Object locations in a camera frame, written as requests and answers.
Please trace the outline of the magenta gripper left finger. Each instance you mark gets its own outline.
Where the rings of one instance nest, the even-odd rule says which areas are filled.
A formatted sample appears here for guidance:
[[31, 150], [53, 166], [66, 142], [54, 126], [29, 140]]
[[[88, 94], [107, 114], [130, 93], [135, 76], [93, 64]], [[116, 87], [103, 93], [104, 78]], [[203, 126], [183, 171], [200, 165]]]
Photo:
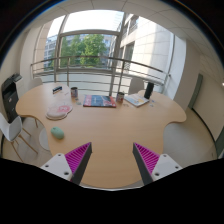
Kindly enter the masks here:
[[66, 154], [57, 153], [48, 162], [42, 165], [41, 168], [79, 185], [91, 154], [92, 145], [91, 143], [86, 143]]

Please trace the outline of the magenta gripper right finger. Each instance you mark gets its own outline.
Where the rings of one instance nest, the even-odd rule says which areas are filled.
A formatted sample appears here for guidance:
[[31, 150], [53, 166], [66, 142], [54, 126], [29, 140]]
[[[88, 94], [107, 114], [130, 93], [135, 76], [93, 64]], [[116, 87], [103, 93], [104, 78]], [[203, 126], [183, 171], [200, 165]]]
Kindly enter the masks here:
[[138, 143], [133, 144], [133, 155], [144, 185], [182, 169], [168, 154], [159, 155]]

